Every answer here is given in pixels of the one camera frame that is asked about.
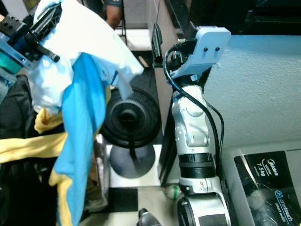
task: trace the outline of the person's arm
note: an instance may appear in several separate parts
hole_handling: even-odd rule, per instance
[[[107,12],[107,23],[110,25],[113,29],[115,29],[120,21],[122,16],[121,7],[117,6],[106,6],[106,12]]]

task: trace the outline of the blue part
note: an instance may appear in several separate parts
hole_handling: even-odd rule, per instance
[[[65,174],[72,179],[67,202],[72,224],[77,226],[84,208],[93,135],[105,118],[105,91],[101,72],[90,55],[81,54],[73,70],[73,83],[64,92],[62,106],[68,137],[54,169],[57,174]]]

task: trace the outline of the yellow cloth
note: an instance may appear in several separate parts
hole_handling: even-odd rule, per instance
[[[57,174],[52,169],[49,184],[51,186],[57,185],[59,218],[62,226],[72,226],[71,212],[67,202],[67,191],[72,185],[72,180],[66,175]]]
[[[50,115],[45,108],[42,108],[36,117],[34,129],[39,134],[42,134],[45,131],[54,129],[62,123],[62,112],[56,115]]]
[[[57,157],[63,149],[66,138],[67,133],[58,133],[28,139],[2,139],[0,140],[0,163],[29,157]]]

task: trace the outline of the circular fan grille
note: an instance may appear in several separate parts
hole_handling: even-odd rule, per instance
[[[155,100],[143,90],[133,91],[129,99],[122,100],[119,91],[112,90],[101,133],[113,145],[141,147],[159,132],[160,111]]]

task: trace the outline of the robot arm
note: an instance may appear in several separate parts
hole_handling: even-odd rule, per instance
[[[40,42],[59,22],[61,12],[60,4],[51,6],[34,24],[32,15],[28,15],[23,21],[10,15],[0,19],[0,103],[22,68],[32,69],[34,62],[43,55],[54,62],[60,59]]]
[[[202,72],[220,59],[230,36],[225,28],[198,27],[195,38],[174,45],[163,61],[166,79],[175,90],[172,114],[181,172],[180,188],[185,194],[178,201],[180,226],[208,225],[201,220],[206,221],[206,217],[210,218],[210,226],[231,225],[219,178],[222,173],[217,130],[198,85]],[[172,52],[172,61],[180,62],[177,67],[167,61]],[[210,152],[206,118],[213,129],[216,168]]]

